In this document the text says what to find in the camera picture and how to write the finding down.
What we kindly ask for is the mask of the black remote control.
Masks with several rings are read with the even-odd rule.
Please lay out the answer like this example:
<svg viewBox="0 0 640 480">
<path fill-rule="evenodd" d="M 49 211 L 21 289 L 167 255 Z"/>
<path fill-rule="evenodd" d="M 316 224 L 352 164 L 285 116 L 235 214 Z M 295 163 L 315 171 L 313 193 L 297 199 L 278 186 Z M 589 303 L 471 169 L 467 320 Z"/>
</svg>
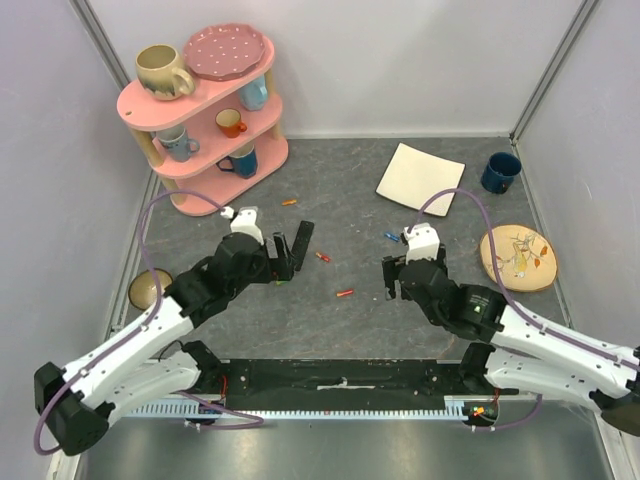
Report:
<svg viewBox="0 0 640 480">
<path fill-rule="evenodd" d="M 302 220 L 299 224 L 294 243 L 291 248 L 291 254 L 294 260 L 294 270 L 296 272 L 299 272 L 302 268 L 309 243 L 313 235 L 314 227 L 315 224 L 313 222 L 306 220 Z"/>
</svg>

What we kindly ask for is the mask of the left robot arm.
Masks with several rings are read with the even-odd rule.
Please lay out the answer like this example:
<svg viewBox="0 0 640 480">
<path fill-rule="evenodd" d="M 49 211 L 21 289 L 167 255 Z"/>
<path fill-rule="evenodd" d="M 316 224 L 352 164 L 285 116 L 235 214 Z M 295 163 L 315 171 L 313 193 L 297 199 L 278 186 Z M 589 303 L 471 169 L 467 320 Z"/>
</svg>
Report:
<svg viewBox="0 0 640 480">
<path fill-rule="evenodd" d="M 246 233 L 226 235 L 215 253 L 179 274 L 155 305 L 118 335 L 78 360 L 58 367 L 47 362 L 34 374 L 35 407 L 40 416 L 34 433 L 36 452 L 75 455 L 89 449 L 107 431 L 107 414 L 90 401 L 102 402 L 107 387 L 139 366 L 151 353 L 225 310 L 252 283 L 289 280 L 300 253 L 281 233 L 273 237 L 277 254 Z M 57 446 L 45 449 L 41 434 L 49 430 Z"/>
</svg>

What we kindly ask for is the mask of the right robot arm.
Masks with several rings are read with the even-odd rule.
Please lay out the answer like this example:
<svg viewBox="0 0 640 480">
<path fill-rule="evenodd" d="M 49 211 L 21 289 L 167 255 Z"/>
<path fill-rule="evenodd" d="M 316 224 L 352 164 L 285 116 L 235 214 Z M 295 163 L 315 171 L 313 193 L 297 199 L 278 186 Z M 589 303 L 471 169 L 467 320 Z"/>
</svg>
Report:
<svg viewBox="0 0 640 480">
<path fill-rule="evenodd" d="M 517 390 L 583 406 L 626 434 L 639 434 L 639 351 L 550 321 L 480 285 L 456 284 L 445 253 L 387 256 L 387 295 L 415 302 L 434 326 L 469 341 L 458 368 L 467 392 Z"/>
</svg>

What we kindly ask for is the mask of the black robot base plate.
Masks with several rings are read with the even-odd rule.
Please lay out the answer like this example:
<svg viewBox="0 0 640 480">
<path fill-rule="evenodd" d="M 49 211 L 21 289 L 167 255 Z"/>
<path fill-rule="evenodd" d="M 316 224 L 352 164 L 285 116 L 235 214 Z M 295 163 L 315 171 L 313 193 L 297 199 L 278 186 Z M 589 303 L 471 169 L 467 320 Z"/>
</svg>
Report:
<svg viewBox="0 0 640 480">
<path fill-rule="evenodd" d="M 245 411 L 435 409 L 446 396 L 494 395 L 459 367 L 432 359 L 231 359 L 193 391 L 223 393 L 228 407 Z"/>
</svg>

